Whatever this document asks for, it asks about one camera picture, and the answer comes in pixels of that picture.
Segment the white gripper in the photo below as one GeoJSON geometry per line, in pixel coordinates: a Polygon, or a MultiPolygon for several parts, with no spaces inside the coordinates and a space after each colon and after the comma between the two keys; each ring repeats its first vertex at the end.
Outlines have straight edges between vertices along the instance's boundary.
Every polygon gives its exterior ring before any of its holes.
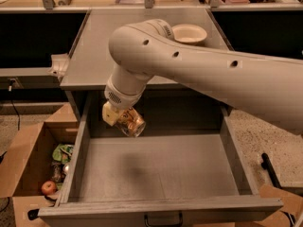
{"type": "Polygon", "coordinates": [[[114,85],[113,78],[109,78],[104,90],[108,101],[102,106],[103,121],[113,126],[123,114],[122,110],[131,108],[141,98],[144,89],[139,87],[138,92],[127,94],[114,85]]]}

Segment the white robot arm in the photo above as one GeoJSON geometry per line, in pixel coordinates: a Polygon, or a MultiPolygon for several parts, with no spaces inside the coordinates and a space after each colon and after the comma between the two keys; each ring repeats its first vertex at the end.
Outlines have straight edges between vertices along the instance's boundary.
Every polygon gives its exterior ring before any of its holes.
{"type": "Polygon", "coordinates": [[[105,87],[114,109],[141,98],[154,76],[171,79],[293,134],[303,132],[303,61],[179,44],[155,19],[116,29],[105,87]]]}

